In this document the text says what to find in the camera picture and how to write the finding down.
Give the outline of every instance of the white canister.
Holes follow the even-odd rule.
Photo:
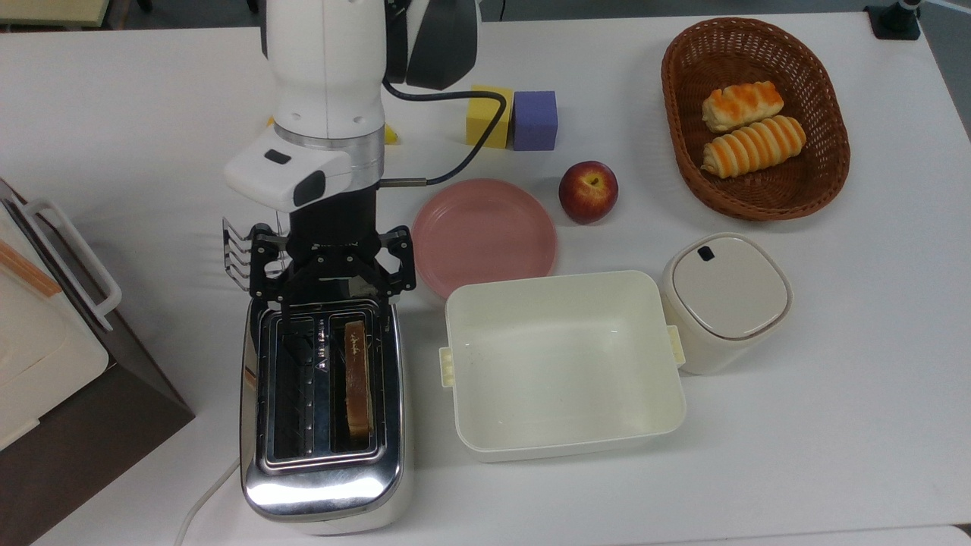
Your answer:
[[[688,246],[664,269],[661,301],[678,327],[684,371],[714,373],[775,331],[792,307],[776,262],[748,237],[717,233]]]

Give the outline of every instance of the white container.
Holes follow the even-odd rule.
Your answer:
[[[50,207],[47,201],[33,203],[38,202]],[[35,210],[21,208],[27,214]],[[69,225],[65,217],[59,219],[61,227]],[[63,232],[75,234],[75,249],[84,242],[72,225]],[[0,240],[50,276],[30,240],[2,206]],[[94,254],[90,258],[97,260]],[[44,297],[9,271],[0,271],[0,451],[107,367],[108,352],[64,291]]]
[[[681,333],[682,369],[714,373],[763,341],[792,307],[782,269],[748,237],[717,233],[688,246],[664,269],[661,298]]]
[[[677,329],[644,273],[468,285],[446,321],[442,385],[479,461],[638,445],[685,418]]]

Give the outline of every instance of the brown basket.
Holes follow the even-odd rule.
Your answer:
[[[806,131],[802,154],[736,178],[702,171],[704,146],[718,136],[701,120],[702,101],[714,89],[766,80],[786,101],[781,114]],[[843,187],[850,143],[833,85],[820,60],[783,29],[737,17],[695,24],[668,46],[661,82],[678,168],[708,207],[742,220],[788,220],[815,213]]]

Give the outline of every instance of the power cord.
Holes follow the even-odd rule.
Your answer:
[[[507,106],[506,97],[493,91],[451,91],[447,93],[412,94],[412,93],[406,93],[404,91],[395,89],[393,86],[391,86],[391,82],[389,82],[387,78],[385,78],[385,80],[383,81],[383,85],[385,86],[385,89],[387,89],[387,92],[391,93],[392,96],[402,100],[410,100],[415,102],[431,102],[431,101],[438,101],[438,100],[453,100],[453,99],[462,99],[462,98],[488,98],[488,99],[498,101],[499,108],[498,110],[496,110],[495,116],[492,117],[492,120],[489,121],[488,126],[485,128],[485,132],[483,133],[483,135],[479,137],[479,141],[476,143],[475,146],[472,147],[472,151],[469,152],[469,154],[465,156],[465,159],[463,159],[462,162],[459,163],[458,166],[456,166],[454,169],[452,169],[451,171],[445,173],[440,177],[433,178],[433,179],[383,178],[379,181],[379,184],[380,184],[379,188],[434,186],[436,184],[441,184],[444,181],[452,178],[453,176],[461,172],[462,169],[468,166],[468,164],[472,161],[472,159],[476,156],[476,154],[479,153],[479,150],[481,150],[482,147],[486,144],[486,140],[488,139],[489,135],[492,134],[492,129],[494,129],[495,126],[499,123],[499,120],[502,118],[502,114],[506,111],[506,106]]]
[[[236,458],[236,460],[229,465],[229,468],[226,468],[226,471],[223,472],[221,476],[219,476],[219,479],[216,480],[216,482],[209,488],[209,490],[203,493],[202,496],[199,497],[199,500],[195,501],[195,504],[193,504],[192,507],[189,509],[188,513],[185,514],[185,519],[183,519],[183,524],[179,528],[179,534],[176,536],[175,546],[182,546],[183,540],[185,540],[185,534],[188,532],[188,526],[192,525],[192,518],[195,518],[195,515],[196,513],[199,512],[199,509],[201,509],[203,505],[206,504],[206,501],[208,501],[210,497],[212,497],[216,493],[216,491],[218,491],[218,489],[222,487],[222,484],[226,483],[226,480],[229,479],[229,476],[232,476],[233,473],[236,472],[236,469],[239,467],[240,467],[240,460],[239,458]]]

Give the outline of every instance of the canister lid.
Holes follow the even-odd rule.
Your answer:
[[[672,283],[694,319],[724,339],[757,336],[789,306],[782,271],[754,243],[732,235],[687,251],[674,265]]]

